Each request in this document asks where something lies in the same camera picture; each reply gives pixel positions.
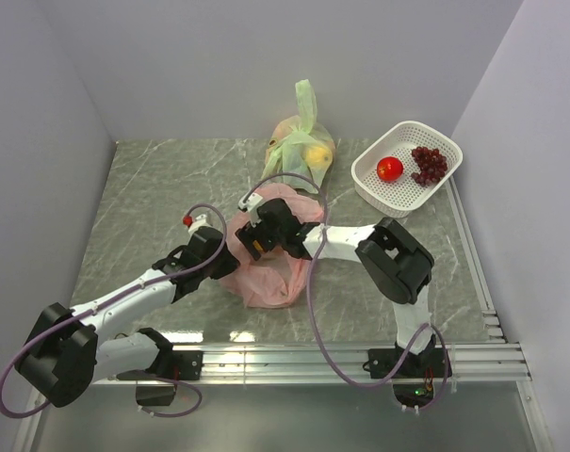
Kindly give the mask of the pink plastic bag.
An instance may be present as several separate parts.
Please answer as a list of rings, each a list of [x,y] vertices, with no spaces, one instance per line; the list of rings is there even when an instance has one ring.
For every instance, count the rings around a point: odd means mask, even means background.
[[[319,203],[297,193],[285,184],[267,184],[256,193],[269,201],[283,199],[293,215],[302,222],[322,221],[323,209]],[[247,307],[278,309],[291,305],[306,286],[310,262],[290,257],[281,248],[255,261],[235,236],[235,232],[249,221],[243,212],[236,213],[227,225],[228,250],[239,261],[238,269],[219,280],[222,287],[243,298]]]

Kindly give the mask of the red apple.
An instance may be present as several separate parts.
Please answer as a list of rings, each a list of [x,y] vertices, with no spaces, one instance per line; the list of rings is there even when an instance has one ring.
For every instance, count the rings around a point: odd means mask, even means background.
[[[396,182],[404,172],[402,162],[394,156],[382,158],[377,164],[377,175],[386,183]]]

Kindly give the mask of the dark red grape bunch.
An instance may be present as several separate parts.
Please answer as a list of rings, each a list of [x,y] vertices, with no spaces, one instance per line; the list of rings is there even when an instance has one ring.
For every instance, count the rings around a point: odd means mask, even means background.
[[[448,171],[447,158],[438,148],[416,147],[411,150],[411,156],[418,167],[411,177],[420,186],[438,184]]]

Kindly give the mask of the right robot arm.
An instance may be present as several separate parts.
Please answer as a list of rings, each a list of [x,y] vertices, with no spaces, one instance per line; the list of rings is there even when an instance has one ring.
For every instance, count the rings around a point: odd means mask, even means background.
[[[302,222],[285,200],[266,200],[256,193],[242,198],[238,208],[250,220],[236,231],[236,238],[255,261],[280,247],[288,256],[307,262],[334,259],[362,264],[393,304],[399,374],[418,378],[425,373],[434,350],[428,307],[434,260],[396,220],[383,218],[362,227]]]

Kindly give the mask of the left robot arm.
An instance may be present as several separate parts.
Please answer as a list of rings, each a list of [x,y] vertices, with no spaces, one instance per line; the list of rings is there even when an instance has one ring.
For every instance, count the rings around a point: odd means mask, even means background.
[[[124,338],[118,333],[196,291],[203,280],[218,280],[237,267],[222,232],[201,226],[126,286],[72,309],[59,303],[45,308],[14,368],[57,408],[74,402],[95,381],[122,373],[174,379],[179,371],[173,345],[161,333],[152,328]]]

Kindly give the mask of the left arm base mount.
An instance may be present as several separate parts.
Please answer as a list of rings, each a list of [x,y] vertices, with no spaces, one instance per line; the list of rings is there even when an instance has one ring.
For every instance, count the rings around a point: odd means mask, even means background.
[[[193,385],[202,374],[204,353],[200,350],[160,352],[149,368],[130,370],[117,375],[118,381],[136,382],[136,401],[144,409],[167,408],[175,400],[180,387],[195,395],[194,411],[201,406],[203,396]]]

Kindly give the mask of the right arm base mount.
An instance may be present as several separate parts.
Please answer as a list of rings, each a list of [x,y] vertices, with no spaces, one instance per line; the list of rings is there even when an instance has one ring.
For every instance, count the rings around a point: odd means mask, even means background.
[[[398,362],[402,349],[371,348],[363,369],[372,379],[384,378]],[[393,395],[404,410],[419,413],[437,399],[435,382],[446,383],[452,377],[447,353],[439,347],[424,350],[418,355],[409,353],[393,377]]]

